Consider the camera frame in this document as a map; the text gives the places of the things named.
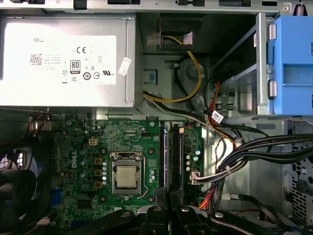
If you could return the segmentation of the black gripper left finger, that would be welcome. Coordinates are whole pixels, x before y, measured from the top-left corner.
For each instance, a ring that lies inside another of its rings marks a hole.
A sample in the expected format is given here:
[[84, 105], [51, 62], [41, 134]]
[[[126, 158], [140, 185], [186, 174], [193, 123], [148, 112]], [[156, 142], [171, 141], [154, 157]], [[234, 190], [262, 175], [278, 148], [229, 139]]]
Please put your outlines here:
[[169, 200], [165, 188], [154, 190], [154, 203], [143, 206], [135, 214], [118, 210], [104, 217], [103, 235], [167, 235]]

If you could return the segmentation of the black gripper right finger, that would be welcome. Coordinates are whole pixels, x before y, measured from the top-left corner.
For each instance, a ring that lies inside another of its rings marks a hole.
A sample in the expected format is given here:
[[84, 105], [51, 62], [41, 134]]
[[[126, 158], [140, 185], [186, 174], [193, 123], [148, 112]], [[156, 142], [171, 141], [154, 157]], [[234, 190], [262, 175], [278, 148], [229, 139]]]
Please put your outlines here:
[[276, 235], [277, 232], [226, 211], [215, 211], [208, 217], [182, 204], [177, 192], [170, 192], [175, 235]]

